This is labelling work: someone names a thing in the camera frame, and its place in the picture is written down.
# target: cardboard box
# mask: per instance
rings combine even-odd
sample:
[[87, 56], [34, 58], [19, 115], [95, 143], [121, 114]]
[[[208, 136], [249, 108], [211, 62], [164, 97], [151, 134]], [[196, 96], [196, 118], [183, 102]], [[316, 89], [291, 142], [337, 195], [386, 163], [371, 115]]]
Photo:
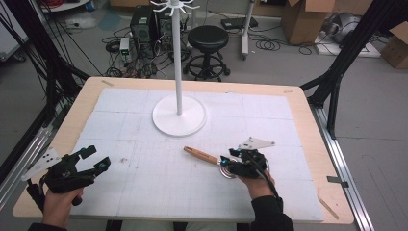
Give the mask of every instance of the cardboard box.
[[131, 7], [137, 5], [150, 5], [149, 0], [110, 0], [112, 7]]
[[371, 3], [372, 0], [336, 0], [333, 12], [348, 12], [362, 16], [366, 13]]
[[390, 30], [394, 36], [382, 49], [381, 56], [396, 69], [408, 69], [408, 22]]
[[288, 0], [281, 25], [291, 44], [314, 44], [324, 18], [333, 12], [335, 0]]

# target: hand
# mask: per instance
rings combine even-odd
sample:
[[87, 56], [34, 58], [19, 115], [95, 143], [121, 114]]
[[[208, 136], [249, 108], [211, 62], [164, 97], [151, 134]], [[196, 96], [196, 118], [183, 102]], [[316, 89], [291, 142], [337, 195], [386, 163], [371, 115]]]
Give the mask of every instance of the hand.
[[66, 228], [72, 200], [81, 197], [84, 188], [67, 193], [53, 193], [48, 190], [45, 196], [44, 217], [42, 223]]
[[[265, 170], [264, 173], [274, 185], [275, 180], [270, 176], [269, 172]], [[258, 197], [265, 195], [274, 195], [268, 185], [268, 182], [264, 178], [254, 179], [242, 176], [238, 176], [238, 178], [240, 178], [240, 180], [242, 180], [243, 183], [246, 184], [249, 190], [249, 195], [251, 196], [252, 199], [256, 199]]]

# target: white bracket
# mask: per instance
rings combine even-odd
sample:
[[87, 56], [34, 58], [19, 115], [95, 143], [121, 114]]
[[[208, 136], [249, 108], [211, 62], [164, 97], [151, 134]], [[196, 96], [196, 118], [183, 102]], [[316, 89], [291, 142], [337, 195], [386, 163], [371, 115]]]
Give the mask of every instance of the white bracket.
[[242, 144], [240, 144], [238, 148], [244, 149], [244, 150], [254, 150], [254, 149], [270, 147], [270, 146], [275, 146], [275, 142], [274, 141], [263, 141], [260, 139], [249, 137], [249, 139], [243, 142]]
[[42, 155], [39, 160], [24, 175], [21, 176], [21, 180], [27, 181], [60, 161], [60, 154], [58, 154], [55, 148], [50, 147], [45, 154]]

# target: white round base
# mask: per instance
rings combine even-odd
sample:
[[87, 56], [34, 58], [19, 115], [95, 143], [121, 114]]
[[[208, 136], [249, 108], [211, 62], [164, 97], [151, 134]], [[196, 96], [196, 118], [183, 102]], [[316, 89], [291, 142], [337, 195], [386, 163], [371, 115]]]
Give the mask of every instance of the white round base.
[[199, 131], [207, 121], [204, 105], [188, 96], [182, 97], [182, 114], [177, 115], [177, 98], [167, 96], [156, 104], [153, 122], [163, 133], [173, 137], [186, 137]]

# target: computer tower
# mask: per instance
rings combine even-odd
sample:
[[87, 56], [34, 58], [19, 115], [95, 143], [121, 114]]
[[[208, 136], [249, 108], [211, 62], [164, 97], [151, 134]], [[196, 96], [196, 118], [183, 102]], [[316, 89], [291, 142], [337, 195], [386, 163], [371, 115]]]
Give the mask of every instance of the computer tower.
[[173, 49], [173, 32], [171, 22], [171, 9], [167, 8], [162, 12], [156, 12], [156, 18], [158, 21], [159, 38], [164, 50]]
[[136, 6], [130, 22], [138, 58], [154, 58], [154, 46], [158, 39], [153, 6]]

